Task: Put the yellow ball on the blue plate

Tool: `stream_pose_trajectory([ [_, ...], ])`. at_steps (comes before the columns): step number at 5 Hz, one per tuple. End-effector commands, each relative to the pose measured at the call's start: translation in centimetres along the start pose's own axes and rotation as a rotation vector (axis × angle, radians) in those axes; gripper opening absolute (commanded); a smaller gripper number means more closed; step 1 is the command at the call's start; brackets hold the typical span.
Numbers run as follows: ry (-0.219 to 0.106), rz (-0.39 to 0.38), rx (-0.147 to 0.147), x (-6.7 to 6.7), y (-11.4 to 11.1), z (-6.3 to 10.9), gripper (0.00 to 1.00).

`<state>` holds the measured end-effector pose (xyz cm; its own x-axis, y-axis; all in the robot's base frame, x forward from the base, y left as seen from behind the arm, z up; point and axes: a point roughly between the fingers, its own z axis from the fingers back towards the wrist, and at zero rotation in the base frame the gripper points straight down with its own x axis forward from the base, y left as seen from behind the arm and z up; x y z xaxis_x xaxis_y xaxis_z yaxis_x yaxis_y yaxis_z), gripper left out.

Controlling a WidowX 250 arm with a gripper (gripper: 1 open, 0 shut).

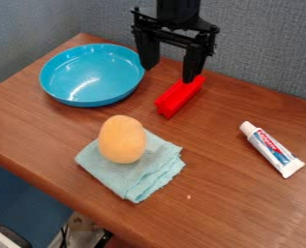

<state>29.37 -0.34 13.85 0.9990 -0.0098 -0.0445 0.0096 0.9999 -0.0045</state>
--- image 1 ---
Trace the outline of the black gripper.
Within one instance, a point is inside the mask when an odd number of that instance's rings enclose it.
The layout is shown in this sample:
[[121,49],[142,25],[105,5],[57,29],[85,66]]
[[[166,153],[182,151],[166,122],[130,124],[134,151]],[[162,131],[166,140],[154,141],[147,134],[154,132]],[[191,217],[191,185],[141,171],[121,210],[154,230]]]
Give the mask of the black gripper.
[[199,16],[199,6],[158,5],[135,7],[133,34],[143,68],[159,62],[159,44],[186,49],[183,82],[191,83],[201,74],[207,55],[214,54],[219,27]]

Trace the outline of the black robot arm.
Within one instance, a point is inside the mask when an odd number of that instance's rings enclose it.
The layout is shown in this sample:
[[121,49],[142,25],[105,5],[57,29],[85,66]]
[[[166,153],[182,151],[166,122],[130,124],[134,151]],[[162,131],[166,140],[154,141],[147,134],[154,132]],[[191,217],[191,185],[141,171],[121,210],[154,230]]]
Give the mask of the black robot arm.
[[143,68],[159,62],[162,43],[186,50],[183,82],[201,74],[206,57],[215,53],[219,27],[199,16],[201,0],[157,0],[154,8],[134,7],[133,34]]

